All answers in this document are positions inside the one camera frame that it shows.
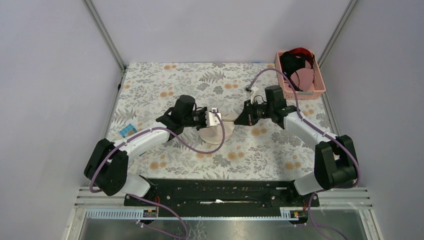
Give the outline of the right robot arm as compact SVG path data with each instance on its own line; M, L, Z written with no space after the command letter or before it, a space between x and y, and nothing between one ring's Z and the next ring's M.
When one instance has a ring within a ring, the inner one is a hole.
M234 121L236 126L254 126L261 119L270 119L314 152L313 171L290 183L286 198L291 205L299 206L311 193L331 190L359 178L355 147L350 137L325 132L311 123L298 105L287 104L278 85L265 88L266 100L261 103L256 101L256 87L245 90L250 93L250 99L244 102L241 114Z

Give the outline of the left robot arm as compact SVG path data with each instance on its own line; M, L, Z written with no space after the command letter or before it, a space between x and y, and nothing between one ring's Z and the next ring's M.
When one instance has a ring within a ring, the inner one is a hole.
M152 204L155 192L143 177L129 175L128 164L148 150L177 138L185 128L197 130L217 124L218 113L207 107L196 107L195 99L181 95L149 128L121 140L101 139L95 146L85 167L84 175L90 180L92 193L107 196L118 193L135 195L144 206Z

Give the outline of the white mesh laundry bag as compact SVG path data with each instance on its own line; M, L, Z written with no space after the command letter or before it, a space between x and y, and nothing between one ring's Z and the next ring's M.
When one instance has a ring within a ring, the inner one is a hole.
M224 131L224 141L228 140L234 132L236 125L234 121L238 115L233 112L227 112L221 114L221 120L223 124L220 124L218 121L218 125L210 126L206 128L202 128L197 131L199 137L206 143L209 144L220 144L223 139L223 131Z

